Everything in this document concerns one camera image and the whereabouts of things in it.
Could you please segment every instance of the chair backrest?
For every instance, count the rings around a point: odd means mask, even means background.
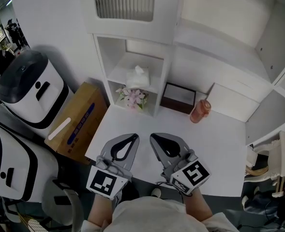
[[[84,216],[79,197],[72,188],[54,177],[45,184],[42,209],[56,222],[72,225],[72,232],[80,231]]]

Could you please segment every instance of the white tape strip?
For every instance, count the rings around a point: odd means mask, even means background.
[[[71,118],[66,118],[47,138],[52,140],[68,123],[71,121]]]

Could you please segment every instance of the brown box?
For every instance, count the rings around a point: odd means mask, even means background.
[[[70,122],[45,144],[59,154],[89,164],[85,153],[102,121],[107,106],[98,87],[83,83],[52,125],[49,135],[67,118]]]

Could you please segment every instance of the shoe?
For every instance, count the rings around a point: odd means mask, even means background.
[[[152,196],[152,197],[160,198],[161,195],[162,195],[162,191],[161,191],[159,188],[153,189],[153,191],[152,191],[152,193],[151,193],[151,196]]]
[[[255,196],[255,194],[256,194],[258,191],[259,191],[259,187],[256,187],[256,188],[254,189],[254,196]]]
[[[249,198],[247,196],[244,196],[241,200],[241,203],[242,203],[242,206],[243,206],[243,210],[244,210],[244,206],[245,206],[245,203],[249,200]]]

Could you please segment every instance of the forearm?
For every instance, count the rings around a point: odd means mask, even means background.
[[[104,221],[111,223],[112,201],[96,194],[88,221],[99,227],[103,225]]]
[[[198,221],[204,221],[212,217],[210,207],[207,205],[199,189],[196,189],[191,197],[184,196],[186,213],[196,218]]]

